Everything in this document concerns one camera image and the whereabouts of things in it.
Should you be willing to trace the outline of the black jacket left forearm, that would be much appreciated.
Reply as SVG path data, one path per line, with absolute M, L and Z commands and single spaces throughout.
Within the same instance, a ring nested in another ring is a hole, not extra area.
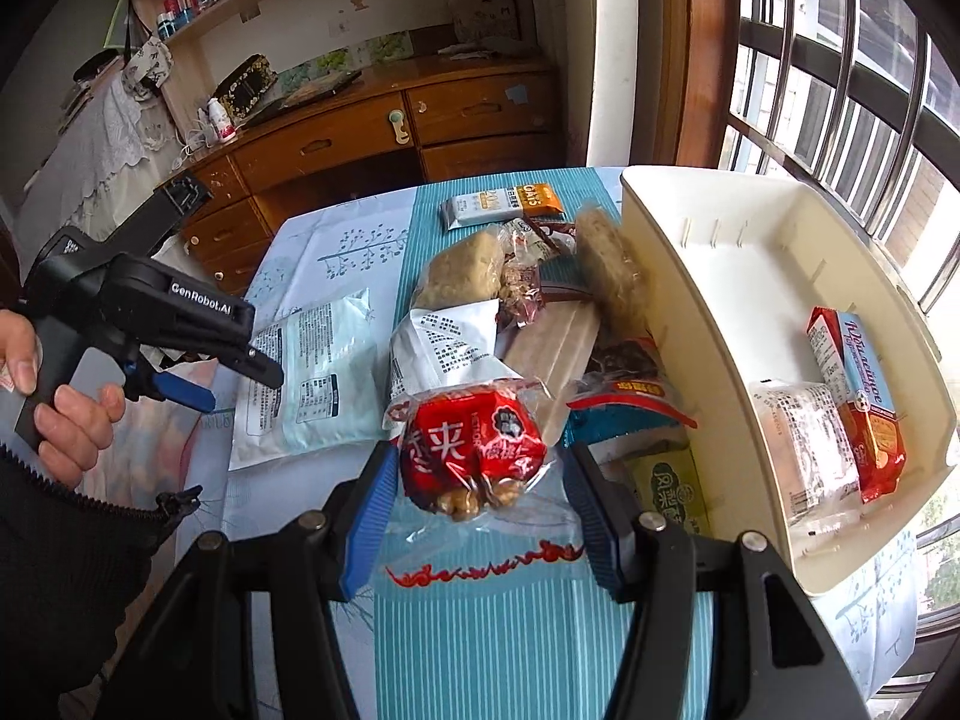
M 200 504 L 199 486 L 151 511 L 83 496 L 2 450 L 2 715 L 55 718 L 117 649 L 151 561 Z

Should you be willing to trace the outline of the person's left hand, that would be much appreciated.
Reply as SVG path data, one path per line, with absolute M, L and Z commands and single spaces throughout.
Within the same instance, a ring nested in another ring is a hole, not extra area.
M 39 356 L 36 335 L 25 317 L 2 310 L 2 362 L 21 395 L 36 390 Z M 114 426 L 125 413 L 122 388 L 105 383 L 96 398 L 60 385 L 53 405 L 36 406 L 34 426 L 43 440 L 37 453 L 55 481 L 75 489 L 86 472 L 98 463 L 99 454 L 114 440 Z

